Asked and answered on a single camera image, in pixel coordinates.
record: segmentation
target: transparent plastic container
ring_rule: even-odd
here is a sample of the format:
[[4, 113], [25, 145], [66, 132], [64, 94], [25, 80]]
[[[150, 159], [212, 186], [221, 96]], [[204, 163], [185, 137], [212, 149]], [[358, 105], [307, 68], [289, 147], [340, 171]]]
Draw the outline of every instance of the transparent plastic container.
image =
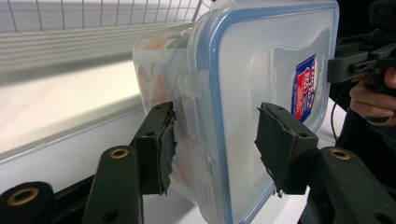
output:
[[177, 113], [172, 186], [208, 223], [249, 223], [273, 192], [254, 145], [262, 102], [320, 126], [337, 25], [335, 1], [234, 1], [136, 41], [146, 112]]

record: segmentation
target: person's hand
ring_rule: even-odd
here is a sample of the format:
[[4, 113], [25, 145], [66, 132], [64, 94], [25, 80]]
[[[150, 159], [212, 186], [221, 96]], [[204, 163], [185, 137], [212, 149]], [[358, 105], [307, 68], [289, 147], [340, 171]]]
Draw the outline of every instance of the person's hand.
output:
[[[363, 118], [376, 117], [389, 119], [383, 123], [371, 124], [378, 127], [396, 126], [396, 97], [375, 93], [368, 88], [369, 79], [361, 80], [350, 92], [350, 108]], [[384, 77], [385, 85], [396, 89], [396, 69], [391, 67]]]

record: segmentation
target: metal grid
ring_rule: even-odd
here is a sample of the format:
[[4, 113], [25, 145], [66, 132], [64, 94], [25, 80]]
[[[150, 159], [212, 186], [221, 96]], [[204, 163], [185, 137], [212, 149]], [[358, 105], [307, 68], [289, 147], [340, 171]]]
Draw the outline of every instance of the metal grid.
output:
[[195, 21], [210, 0], [0, 0], [0, 33]]

